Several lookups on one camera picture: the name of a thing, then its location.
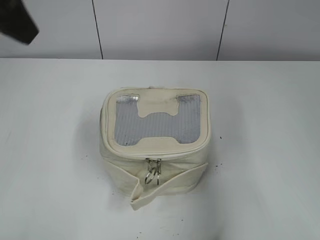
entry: white leather bag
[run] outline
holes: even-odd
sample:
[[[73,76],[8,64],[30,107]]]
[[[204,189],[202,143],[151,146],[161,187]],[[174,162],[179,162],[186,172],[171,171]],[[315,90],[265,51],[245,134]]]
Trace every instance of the white leather bag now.
[[[208,161],[209,101],[196,89],[122,88],[100,114],[100,153],[134,210],[193,189]]]

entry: white tabletop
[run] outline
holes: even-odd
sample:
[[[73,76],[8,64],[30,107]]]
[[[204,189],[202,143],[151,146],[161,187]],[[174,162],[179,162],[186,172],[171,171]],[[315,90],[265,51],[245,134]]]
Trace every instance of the white tabletop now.
[[[320,62],[0,59],[0,239],[320,237]],[[133,211],[106,174],[99,113],[120,87],[210,97],[198,186]]]

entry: key ring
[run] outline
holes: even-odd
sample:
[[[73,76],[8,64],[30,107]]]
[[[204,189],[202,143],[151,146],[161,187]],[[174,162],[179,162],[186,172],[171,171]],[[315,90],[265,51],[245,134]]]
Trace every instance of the key ring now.
[[[145,176],[145,179],[144,179],[144,184],[149,184],[151,183],[151,181],[154,179],[155,175],[157,173],[157,169],[155,167],[151,168],[150,171],[148,171],[148,173],[146,174]]]

